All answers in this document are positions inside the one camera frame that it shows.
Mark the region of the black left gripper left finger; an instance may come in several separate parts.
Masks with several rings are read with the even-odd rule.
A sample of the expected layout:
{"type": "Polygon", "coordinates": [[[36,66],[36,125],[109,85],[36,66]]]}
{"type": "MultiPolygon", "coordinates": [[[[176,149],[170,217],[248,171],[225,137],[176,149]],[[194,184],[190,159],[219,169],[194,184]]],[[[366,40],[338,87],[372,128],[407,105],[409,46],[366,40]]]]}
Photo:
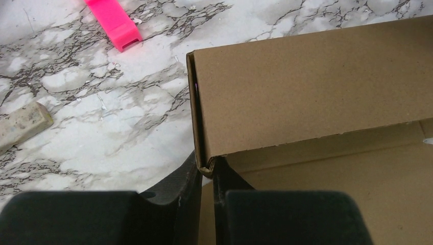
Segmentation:
{"type": "Polygon", "coordinates": [[[1,211],[1,244],[197,244],[201,185],[191,153],[140,193],[23,192],[1,211]]]}

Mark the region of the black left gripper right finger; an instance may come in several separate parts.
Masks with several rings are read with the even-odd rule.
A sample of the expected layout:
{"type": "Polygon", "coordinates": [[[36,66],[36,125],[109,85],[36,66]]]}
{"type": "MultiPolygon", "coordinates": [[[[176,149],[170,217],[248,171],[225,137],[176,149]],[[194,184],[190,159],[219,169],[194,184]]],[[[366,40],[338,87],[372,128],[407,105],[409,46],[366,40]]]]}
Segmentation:
{"type": "Polygon", "coordinates": [[[372,244],[355,201],[339,191],[256,190],[224,157],[213,168],[217,244],[372,244]]]}

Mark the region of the brown cardboard box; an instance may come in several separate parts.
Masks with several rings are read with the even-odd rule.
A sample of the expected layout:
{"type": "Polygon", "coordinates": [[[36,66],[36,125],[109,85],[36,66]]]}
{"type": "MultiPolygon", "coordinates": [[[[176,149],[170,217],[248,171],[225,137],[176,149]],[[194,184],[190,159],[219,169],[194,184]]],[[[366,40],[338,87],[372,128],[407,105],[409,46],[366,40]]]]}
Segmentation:
{"type": "Polygon", "coordinates": [[[187,54],[199,244],[217,244],[213,168],[256,190],[339,191],[372,244],[432,244],[432,16],[187,54]]]}

